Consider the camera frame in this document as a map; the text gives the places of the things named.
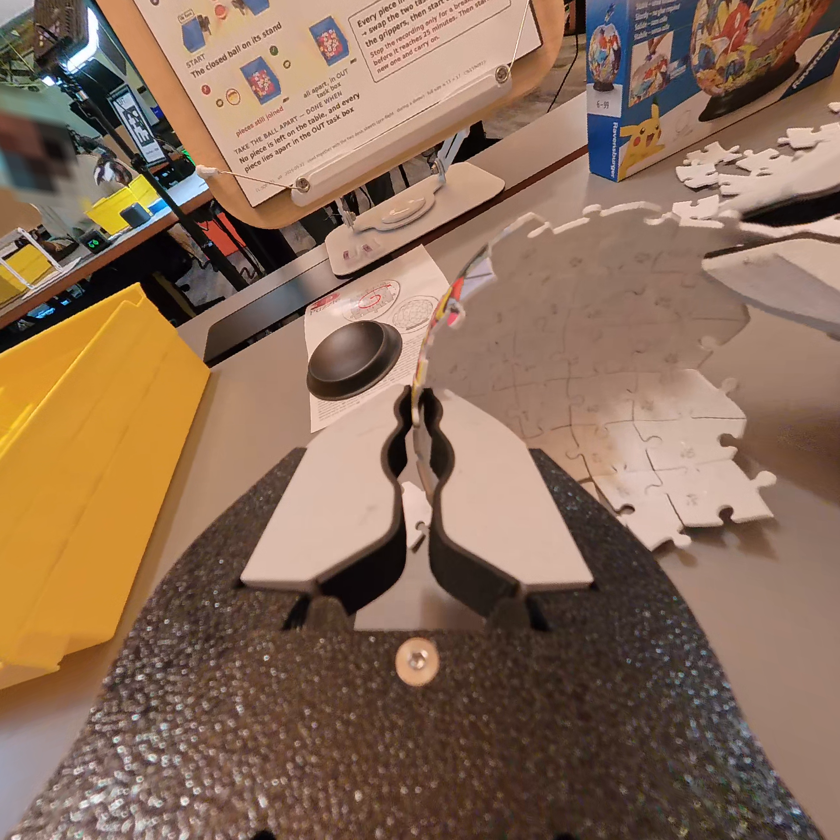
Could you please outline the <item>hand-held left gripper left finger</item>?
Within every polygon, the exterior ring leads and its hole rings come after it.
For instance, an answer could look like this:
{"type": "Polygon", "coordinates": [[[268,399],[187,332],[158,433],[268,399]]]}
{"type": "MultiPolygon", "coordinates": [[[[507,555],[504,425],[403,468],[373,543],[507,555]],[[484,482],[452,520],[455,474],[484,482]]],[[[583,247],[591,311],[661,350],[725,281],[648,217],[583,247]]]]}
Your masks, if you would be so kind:
{"type": "Polygon", "coordinates": [[[411,390],[389,387],[306,447],[241,576],[260,590],[337,599],[355,614],[406,564],[398,481],[407,464],[411,390]]]}

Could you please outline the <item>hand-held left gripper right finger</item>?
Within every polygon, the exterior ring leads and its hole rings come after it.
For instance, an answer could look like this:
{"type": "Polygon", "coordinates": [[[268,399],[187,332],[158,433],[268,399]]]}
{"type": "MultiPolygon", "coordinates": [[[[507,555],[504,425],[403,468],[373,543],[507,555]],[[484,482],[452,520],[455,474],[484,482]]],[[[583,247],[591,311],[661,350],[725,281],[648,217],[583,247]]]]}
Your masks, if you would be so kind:
{"type": "Polygon", "coordinates": [[[422,394],[422,483],[430,569],[471,612],[594,584],[525,443],[446,389],[422,394]]]}

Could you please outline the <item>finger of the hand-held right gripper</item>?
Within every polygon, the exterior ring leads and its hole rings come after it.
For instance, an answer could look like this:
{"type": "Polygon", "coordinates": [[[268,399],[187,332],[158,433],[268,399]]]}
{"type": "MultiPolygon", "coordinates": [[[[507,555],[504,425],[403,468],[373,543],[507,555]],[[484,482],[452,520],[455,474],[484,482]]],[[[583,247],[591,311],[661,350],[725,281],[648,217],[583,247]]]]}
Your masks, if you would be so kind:
{"type": "Polygon", "coordinates": [[[726,199],[725,211],[738,214],[744,223],[771,228],[821,223],[838,217],[839,188],[819,186],[805,192],[780,187],[756,189],[726,199]]]}
{"type": "Polygon", "coordinates": [[[839,330],[839,244],[795,234],[710,253],[703,270],[746,305],[821,332],[839,330]]]}

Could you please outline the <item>partly built puzzle ball shell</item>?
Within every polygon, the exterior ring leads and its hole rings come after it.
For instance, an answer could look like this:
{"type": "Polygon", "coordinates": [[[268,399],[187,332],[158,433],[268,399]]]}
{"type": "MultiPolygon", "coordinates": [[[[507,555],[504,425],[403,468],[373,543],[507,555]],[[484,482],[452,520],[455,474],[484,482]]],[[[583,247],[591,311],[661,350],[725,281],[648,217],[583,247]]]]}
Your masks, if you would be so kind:
{"type": "Polygon", "coordinates": [[[700,367],[749,323],[702,267],[739,243],[739,222],[684,220],[650,203],[553,227],[527,213],[473,258],[438,303],[413,383],[416,446],[431,433],[424,392],[450,391],[566,469],[652,550],[687,529],[772,519],[736,464],[746,416],[730,382],[700,367]]]}

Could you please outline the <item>black round ball stand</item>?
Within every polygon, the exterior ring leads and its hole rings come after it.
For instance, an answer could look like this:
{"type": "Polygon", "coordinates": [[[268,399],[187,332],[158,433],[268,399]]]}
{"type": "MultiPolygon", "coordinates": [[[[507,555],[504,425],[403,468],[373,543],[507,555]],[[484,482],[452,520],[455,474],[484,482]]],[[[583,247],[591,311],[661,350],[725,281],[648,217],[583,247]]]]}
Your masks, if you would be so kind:
{"type": "Polygon", "coordinates": [[[308,390],[324,402],[356,397],[382,381],[402,351],[402,335],[391,324],[348,323],[331,332],[313,351],[308,362],[308,390]]]}

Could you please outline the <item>blue puzzle box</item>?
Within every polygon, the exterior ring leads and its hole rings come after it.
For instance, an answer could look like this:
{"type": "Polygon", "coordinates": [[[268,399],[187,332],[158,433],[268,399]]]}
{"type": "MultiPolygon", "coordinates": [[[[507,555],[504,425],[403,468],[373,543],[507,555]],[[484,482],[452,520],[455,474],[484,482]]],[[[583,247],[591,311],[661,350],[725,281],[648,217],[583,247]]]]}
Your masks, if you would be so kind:
{"type": "Polygon", "coordinates": [[[838,1],[586,8],[590,173],[620,182],[832,76],[838,1]]]}

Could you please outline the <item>printed paper leaflet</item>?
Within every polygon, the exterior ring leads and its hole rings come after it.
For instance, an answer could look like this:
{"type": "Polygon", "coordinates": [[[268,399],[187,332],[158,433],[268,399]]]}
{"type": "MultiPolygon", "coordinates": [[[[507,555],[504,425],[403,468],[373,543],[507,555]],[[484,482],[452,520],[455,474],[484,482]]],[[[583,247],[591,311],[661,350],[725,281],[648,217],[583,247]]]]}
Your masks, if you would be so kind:
{"type": "Polygon", "coordinates": [[[393,369],[367,392],[335,401],[309,396],[313,433],[329,426],[387,386],[412,383],[427,327],[447,289],[444,274],[426,249],[419,246],[306,308],[303,322],[309,360],[323,340],[352,323],[388,324],[402,339],[402,349],[393,369]]]}

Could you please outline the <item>wooden document holder stand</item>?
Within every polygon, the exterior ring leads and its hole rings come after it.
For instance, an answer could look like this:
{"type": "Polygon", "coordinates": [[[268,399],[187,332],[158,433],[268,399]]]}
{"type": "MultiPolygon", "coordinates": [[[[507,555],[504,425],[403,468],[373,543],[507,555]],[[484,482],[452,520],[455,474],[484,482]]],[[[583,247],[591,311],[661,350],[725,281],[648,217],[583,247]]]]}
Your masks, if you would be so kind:
{"type": "Polygon", "coordinates": [[[158,46],[135,2],[97,2],[105,21],[114,30],[141,79],[161,106],[178,139],[196,167],[217,170],[206,179],[223,210],[255,228],[280,230],[331,203],[379,175],[467,130],[530,93],[552,68],[560,53],[565,14],[561,2],[526,2],[536,18],[542,44],[533,52],[512,57],[493,71],[473,77],[446,97],[383,132],[361,147],[320,163],[308,176],[282,185],[280,193],[258,206],[251,206],[237,178],[244,175],[227,163],[184,90],[170,62],[158,46]]]}

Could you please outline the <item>wooden background table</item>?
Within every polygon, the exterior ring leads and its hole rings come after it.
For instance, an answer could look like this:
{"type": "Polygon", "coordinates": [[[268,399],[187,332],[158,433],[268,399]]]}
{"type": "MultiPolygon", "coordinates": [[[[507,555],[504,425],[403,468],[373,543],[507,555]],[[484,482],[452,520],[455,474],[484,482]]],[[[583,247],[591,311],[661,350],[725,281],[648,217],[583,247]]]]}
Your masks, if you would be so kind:
{"type": "MultiPolygon", "coordinates": [[[[208,185],[195,173],[174,185],[169,190],[169,194],[184,216],[190,216],[213,200],[208,185]]],[[[166,208],[152,216],[152,219],[143,226],[118,235],[103,251],[94,254],[84,248],[78,248],[72,256],[72,266],[66,266],[57,275],[40,282],[33,290],[2,305],[1,328],[4,329],[9,324],[25,317],[39,305],[89,278],[93,273],[110,265],[123,255],[132,254],[152,237],[167,231],[175,224],[179,224],[179,217],[170,208],[166,208]]]]}

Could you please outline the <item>small yellow bin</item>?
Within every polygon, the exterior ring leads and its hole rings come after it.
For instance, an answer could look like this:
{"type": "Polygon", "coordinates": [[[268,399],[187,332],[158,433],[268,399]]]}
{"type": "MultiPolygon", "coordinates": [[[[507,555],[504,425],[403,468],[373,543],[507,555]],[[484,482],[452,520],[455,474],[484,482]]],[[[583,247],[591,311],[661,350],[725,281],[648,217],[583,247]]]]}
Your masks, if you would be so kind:
{"type": "Polygon", "coordinates": [[[148,211],[159,198],[152,184],[139,175],[129,185],[89,206],[85,215],[102,231],[113,236],[130,227],[130,223],[122,216],[124,210],[139,204],[148,211]]]}

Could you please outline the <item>black white marker sign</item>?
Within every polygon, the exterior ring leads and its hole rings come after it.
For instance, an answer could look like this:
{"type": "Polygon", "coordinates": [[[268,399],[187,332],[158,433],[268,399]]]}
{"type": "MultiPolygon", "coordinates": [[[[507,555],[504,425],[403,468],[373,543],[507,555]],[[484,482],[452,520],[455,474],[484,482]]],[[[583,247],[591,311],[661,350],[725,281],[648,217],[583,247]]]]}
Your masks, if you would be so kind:
{"type": "Polygon", "coordinates": [[[130,87],[122,84],[108,95],[108,101],[143,161],[147,165],[169,163],[168,155],[155,137],[151,124],[130,87]]]}

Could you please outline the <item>printed instruction sheet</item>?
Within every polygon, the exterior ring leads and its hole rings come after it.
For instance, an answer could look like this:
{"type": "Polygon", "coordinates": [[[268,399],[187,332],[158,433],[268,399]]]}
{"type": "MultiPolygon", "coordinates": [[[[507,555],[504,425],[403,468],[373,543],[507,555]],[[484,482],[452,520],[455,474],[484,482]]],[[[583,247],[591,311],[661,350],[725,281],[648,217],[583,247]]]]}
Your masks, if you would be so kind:
{"type": "Polygon", "coordinates": [[[542,44],[511,1],[142,1],[252,207],[542,44]]]}

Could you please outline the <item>black light stand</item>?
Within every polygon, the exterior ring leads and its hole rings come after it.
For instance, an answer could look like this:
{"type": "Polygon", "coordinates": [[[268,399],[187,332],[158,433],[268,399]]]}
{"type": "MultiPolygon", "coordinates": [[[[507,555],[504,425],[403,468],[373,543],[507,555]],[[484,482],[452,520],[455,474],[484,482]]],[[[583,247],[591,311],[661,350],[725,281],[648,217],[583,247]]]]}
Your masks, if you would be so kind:
{"type": "Polygon", "coordinates": [[[72,49],[83,47],[88,42],[88,13],[84,2],[76,1],[35,1],[34,2],[34,54],[40,76],[50,76],[61,80],[67,87],[71,98],[80,104],[87,104],[108,136],[131,157],[131,163],[138,172],[145,176],[153,189],[176,216],[184,230],[194,239],[205,257],[212,263],[237,291],[247,288],[245,280],[222,254],[215,243],[205,236],[193,219],[183,213],[165,187],[145,163],[141,154],[132,154],[128,144],[123,141],[107,115],[97,103],[90,99],[84,88],[64,69],[61,62],[70,58],[72,49]]]}

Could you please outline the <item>yellow foam wall panel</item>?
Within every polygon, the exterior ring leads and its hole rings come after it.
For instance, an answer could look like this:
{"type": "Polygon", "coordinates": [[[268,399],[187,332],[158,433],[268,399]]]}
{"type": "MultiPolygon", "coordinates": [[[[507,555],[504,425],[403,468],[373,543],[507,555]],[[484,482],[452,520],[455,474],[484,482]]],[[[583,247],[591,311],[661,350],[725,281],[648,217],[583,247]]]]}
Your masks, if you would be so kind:
{"type": "Polygon", "coordinates": [[[116,634],[209,373],[140,285],[2,353],[2,689],[116,634]]]}

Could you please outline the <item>yellow bin with white frame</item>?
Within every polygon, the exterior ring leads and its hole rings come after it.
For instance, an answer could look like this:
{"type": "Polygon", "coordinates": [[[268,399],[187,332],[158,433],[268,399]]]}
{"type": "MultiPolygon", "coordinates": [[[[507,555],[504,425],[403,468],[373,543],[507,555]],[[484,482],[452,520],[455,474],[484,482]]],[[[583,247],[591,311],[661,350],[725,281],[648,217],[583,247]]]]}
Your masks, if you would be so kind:
{"type": "Polygon", "coordinates": [[[12,227],[1,237],[1,305],[34,291],[65,269],[29,231],[12,227]]]}

